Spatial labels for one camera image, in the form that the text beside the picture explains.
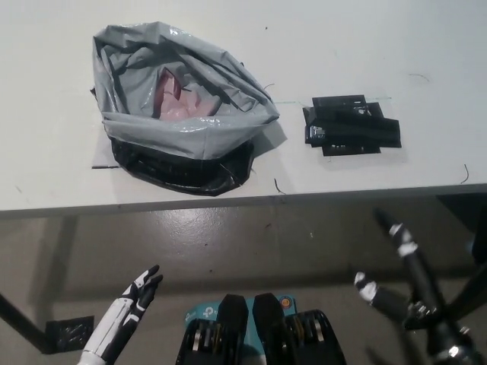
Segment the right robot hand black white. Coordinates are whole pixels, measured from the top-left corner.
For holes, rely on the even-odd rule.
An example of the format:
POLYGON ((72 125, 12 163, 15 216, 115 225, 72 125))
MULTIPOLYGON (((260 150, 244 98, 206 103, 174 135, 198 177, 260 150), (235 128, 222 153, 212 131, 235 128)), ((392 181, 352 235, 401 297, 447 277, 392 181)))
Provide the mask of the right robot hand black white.
POLYGON ((410 298, 402 297, 359 271, 355 275, 354 285, 360 297, 406 331, 425 329, 434 344, 469 344, 472 340, 448 313, 431 266, 408 228, 378 208, 374 210, 374 219, 385 236, 391 239, 406 271, 411 294, 410 298))

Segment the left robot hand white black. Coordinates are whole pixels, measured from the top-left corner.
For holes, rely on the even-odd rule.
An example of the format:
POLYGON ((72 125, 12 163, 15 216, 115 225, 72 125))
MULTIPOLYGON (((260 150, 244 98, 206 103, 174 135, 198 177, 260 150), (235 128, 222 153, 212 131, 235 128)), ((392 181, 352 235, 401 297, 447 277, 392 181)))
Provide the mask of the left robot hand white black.
POLYGON ((105 312, 78 365, 114 364, 133 336, 164 276, 155 265, 138 276, 105 312))

